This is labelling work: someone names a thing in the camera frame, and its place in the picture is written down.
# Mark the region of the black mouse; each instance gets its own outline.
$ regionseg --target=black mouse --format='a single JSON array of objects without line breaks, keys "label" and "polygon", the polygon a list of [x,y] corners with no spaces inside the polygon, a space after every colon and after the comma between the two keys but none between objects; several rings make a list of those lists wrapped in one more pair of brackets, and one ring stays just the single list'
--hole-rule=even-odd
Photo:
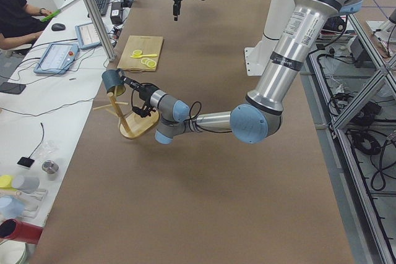
[{"label": "black mouse", "polygon": [[51,26],[52,31],[62,31],[66,29],[66,26],[61,23],[55,23]]}]

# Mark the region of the red mug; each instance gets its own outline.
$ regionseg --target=red mug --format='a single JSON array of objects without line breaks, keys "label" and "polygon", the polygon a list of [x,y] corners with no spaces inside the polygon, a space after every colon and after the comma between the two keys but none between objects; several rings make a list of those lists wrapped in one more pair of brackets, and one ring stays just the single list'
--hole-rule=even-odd
[{"label": "red mug", "polygon": [[37,244],[43,228],[17,219],[7,219],[0,224],[0,238]]}]

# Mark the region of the person's arm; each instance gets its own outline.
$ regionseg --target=person's arm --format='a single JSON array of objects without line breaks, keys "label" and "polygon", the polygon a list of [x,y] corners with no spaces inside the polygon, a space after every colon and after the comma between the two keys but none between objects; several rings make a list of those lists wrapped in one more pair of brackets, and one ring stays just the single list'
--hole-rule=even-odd
[{"label": "person's arm", "polygon": [[46,17],[47,15],[52,14],[52,12],[49,11],[48,9],[44,9],[44,8],[40,9],[39,7],[33,6],[31,4],[27,4],[27,3],[26,3],[26,5],[24,5],[23,9],[29,15],[44,15]]},{"label": "person's arm", "polygon": [[35,33],[31,33],[31,34],[24,35],[24,36],[7,37],[7,38],[5,38],[2,33],[0,33],[0,48],[12,49],[17,46],[22,46],[26,43],[33,43],[34,41],[37,40],[37,38],[39,38],[39,36],[42,33],[43,32],[40,31],[40,32],[35,32]]}]

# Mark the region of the cutting board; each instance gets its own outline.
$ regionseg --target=cutting board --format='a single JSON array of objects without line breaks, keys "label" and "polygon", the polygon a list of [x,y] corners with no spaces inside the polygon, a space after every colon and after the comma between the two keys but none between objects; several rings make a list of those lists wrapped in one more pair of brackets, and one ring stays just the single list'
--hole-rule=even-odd
[{"label": "cutting board", "polygon": [[[131,71],[155,71],[158,67],[162,43],[162,36],[129,36],[117,68]],[[157,63],[157,66],[149,68],[141,63],[141,58],[131,58],[132,52],[136,49],[141,49],[143,54],[158,54],[158,57],[150,57]]]}]

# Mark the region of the black t-shirt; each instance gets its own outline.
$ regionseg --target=black t-shirt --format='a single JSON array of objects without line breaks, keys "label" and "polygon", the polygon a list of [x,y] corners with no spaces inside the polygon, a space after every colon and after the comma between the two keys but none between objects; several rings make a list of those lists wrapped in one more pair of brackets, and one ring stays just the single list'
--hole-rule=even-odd
[{"label": "black t-shirt", "polygon": [[23,36],[45,29],[48,22],[40,22],[26,13],[26,0],[0,0],[0,33],[4,37]]}]

